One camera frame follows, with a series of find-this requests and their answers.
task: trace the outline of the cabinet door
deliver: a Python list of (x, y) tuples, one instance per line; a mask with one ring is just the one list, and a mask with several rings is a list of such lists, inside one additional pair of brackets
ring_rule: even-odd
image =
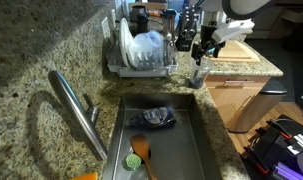
[(208, 76), (205, 83), (224, 124), (239, 115), (269, 77)]

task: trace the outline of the stainless steel sink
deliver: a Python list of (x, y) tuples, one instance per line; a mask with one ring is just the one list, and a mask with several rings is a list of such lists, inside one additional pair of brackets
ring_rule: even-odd
[[(125, 124), (134, 115), (160, 106), (174, 108), (177, 122), (173, 127), (141, 129)], [(159, 180), (221, 179), (192, 94), (123, 95), (103, 179), (148, 179), (144, 164), (129, 171), (124, 163), (125, 157), (133, 152), (130, 139), (139, 133), (149, 142), (150, 162)]]

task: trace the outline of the wooden cutting board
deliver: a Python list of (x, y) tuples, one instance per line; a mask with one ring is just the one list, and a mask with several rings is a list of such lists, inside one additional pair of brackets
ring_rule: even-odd
[(246, 45), (238, 41), (227, 41), (225, 47), (219, 52), (218, 58), (213, 61), (233, 62), (260, 62), (260, 58)]

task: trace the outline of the spatula handle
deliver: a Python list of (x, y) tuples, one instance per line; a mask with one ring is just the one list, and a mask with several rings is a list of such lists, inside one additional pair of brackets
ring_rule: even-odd
[(150, 176), (151, 180), (157, 180), (157, 177), (153, 173), (153, 170), (152, 170), (149, 159), (144, 159), (144, 163), (147, 166), (147, 170), (148, 170), (148, 173), (149, 173), (149, 176)]

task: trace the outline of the faucet handle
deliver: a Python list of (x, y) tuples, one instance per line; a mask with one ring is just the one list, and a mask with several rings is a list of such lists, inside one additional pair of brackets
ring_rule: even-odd
[(100, 109), (98, 106), (93, 104), (93, 101), (91, 100), (90, 96), (87, 93), (84, 93), (83, 97), (84, 97), (85, 101), (87, 102), (87, 104), (89, 105), (87, 112), (86, 112), (87, 116), (90, 118), (90, 121), (93, 123), (93, 125), (95, 125), (98, 120)]

